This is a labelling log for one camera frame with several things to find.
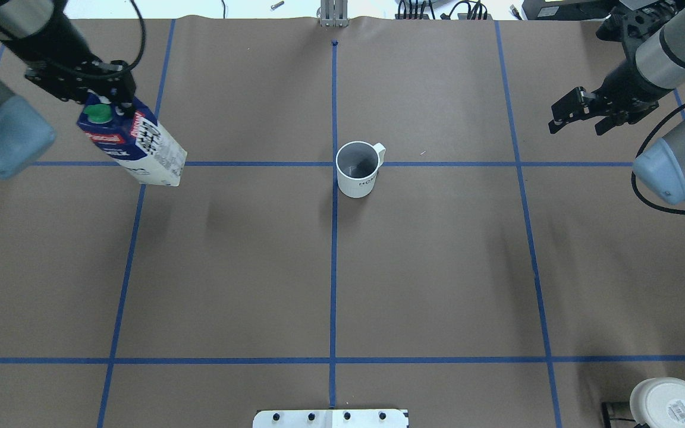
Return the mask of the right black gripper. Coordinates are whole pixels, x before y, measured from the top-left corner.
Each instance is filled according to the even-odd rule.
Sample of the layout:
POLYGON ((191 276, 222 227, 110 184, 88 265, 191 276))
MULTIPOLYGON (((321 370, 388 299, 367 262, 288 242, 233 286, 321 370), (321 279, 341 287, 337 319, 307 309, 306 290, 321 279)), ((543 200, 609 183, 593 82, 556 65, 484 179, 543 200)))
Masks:
POLYGON ((597 136, 628 122, 635 124, 659 106, 659 89, 639 73, 634 62, 622 62, 595 90, 575 87, 551 106, 549 132, 555 134, 567 124, 592 117, 604 117, 595 124, 597 136))

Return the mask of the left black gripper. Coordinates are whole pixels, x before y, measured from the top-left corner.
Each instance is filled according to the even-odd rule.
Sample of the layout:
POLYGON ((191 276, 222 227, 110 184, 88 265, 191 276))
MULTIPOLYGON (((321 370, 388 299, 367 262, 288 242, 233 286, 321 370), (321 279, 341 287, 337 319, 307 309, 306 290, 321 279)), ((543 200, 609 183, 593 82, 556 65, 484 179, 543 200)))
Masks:
POLYGON ((84 61, 69 68, 49 58, 30 58, 24 78, 61 101, 73 100, 85 105, 88 95, 116 106, 117 114, 133 118, 136 113, 136 82, 131 70, 137 62, 128 64, 123 60, 110 63, 98 58, 84 61))

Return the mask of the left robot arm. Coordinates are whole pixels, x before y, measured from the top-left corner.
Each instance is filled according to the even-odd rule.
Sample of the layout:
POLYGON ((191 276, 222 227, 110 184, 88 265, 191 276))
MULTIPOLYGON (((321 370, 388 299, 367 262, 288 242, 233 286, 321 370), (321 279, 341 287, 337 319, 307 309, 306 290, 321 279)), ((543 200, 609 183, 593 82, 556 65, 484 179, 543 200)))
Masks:
MULTIPOLYGON (((82 129, 128 127, 142 108, 133 70, 147 42, 140 8, 130 4, 140 30, 131 62, 95 54, 65 13, 66 1, 0 1, 0 46, 22 62, 24 81, 63 103, 83 106, 82 129)), ((13 76, 0 75, 0 181, 21 173, 55 143, 55 128, 19 88, 13 76)))

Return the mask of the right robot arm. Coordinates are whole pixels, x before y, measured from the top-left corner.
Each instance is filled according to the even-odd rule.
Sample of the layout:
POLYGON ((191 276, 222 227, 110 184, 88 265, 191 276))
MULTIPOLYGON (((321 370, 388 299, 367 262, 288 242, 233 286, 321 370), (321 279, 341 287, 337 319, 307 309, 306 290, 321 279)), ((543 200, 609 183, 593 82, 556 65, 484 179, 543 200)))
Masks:
MULTIPOLYGON (((598 117, 601 136, 637 124, 659 100, 685 83, 685 1, 619 1, 598 27, 600 40, 619 42, 624 60, 598 89, 576 87, 552 105, 549 132, 598 117)), ((685 216, 685 103, 665 116, 631 163, 631 189, 645 205, 685 216)))

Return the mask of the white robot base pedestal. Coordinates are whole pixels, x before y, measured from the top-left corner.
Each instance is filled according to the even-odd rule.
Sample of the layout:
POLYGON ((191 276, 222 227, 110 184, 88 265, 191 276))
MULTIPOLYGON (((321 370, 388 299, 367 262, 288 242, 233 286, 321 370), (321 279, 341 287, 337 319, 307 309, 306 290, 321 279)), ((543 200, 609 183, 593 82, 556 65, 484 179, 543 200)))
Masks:
POLYGON ((386 409, 260 411, 253 427, 409 427, 409 412, 386 409))

